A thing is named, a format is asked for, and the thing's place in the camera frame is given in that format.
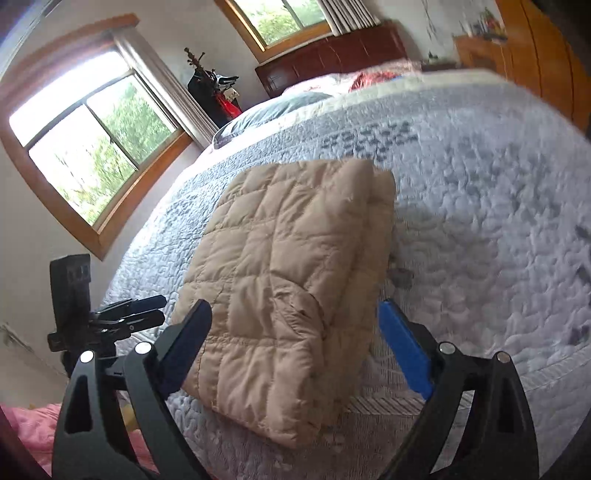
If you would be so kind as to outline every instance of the window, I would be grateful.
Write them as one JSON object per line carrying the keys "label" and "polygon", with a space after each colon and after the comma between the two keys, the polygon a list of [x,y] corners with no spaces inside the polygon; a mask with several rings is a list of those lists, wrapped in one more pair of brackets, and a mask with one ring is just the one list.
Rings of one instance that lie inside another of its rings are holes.
{"label": "window", "polygon": [[216,0],[259,61],[330,33],[316,0]]}
{"label": "window", "polygon": [[12,66],[0,82],[0,141],[29,188],[104,259],[168,166],[192,143],[112,31],[134,14],[86,25]]}
{"label": "window", "polygon": [[115,51],[62,75],[9,121],[49,183],[97,227],[176,130]]}

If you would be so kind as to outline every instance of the pink cloth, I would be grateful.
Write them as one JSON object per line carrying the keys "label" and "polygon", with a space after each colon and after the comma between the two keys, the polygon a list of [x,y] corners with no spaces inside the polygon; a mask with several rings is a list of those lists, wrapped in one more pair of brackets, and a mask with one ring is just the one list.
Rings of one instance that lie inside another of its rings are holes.
{"label": "pink cloth", "polygon": [[[56,436],[57,418],[60,415],[61,404],[48,405],[35,410],[0,407],[22,444],[33,455],[37,463],[51,475],[53,440]],[[157,472],[141,432],[139,430],[130,432],[129,439],[139,464]]]}

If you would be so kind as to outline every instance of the quilted bedspread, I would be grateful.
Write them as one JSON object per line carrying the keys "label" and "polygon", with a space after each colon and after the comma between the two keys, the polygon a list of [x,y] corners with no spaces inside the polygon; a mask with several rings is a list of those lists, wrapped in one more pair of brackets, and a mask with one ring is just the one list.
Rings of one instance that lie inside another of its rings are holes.
{"label": "quilted bedspread", "polygon": [[[591,406],[591,145],[509,83],[397,87],[344,108],[323,106],[205,171],[196,165],[133,241],[105,302],[164,294],[169,318],[209,216],[238,172],[345,156],[371,158],[398,186],[392,281],[383,295],[464,353],[512,355],[544,471]],[[119,347],[126,351],[159,331]],[[466,394],[440,466],[453,457],[469,404]],[[377,478],[422,403],[376,332],[347,412],[305,449],[262,439],[183,392],[168,405],[195,454],[221,480],[341,480]]]}

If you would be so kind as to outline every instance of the window pane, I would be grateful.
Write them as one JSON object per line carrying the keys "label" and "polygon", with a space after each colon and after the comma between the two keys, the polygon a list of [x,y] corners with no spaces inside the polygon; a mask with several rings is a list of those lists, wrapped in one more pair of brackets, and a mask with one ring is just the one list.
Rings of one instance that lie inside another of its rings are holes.
{"label": "window pane", "polygon": [[10,126],[26,145],[73,103],[129,70],[121,55],[110,51],[65,73],[31,97],[11,117]]}
{"label": "window pane", "polygon": [[87,103],[138,163],[175,130],[135,77],[107,87]]}
{"label": "window pane", "polygon": [[317,24],[324,20],[324,14],[316,0],[288,0],[297,18],[305,27]]}
{"label": "window pane", "polygon": [[29,154],[49,183],[91,225],[135,171],[85,106],[52,128]]}
{"label": "window pane", "polygon": [[299,30],[281,0],[236,0],[236,3],[268,45]]}

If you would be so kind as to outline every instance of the folded jacket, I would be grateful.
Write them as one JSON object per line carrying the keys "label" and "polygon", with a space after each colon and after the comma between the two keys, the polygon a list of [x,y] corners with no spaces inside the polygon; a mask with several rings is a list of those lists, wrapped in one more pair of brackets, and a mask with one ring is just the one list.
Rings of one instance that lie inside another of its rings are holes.
{"label": "folded jacket", "polygon": [[198,299],[211,331],[185,390],[288,447],[347,403],[388,263],[395,183],[370,161],[267,164],[220,198],[172,323]]}

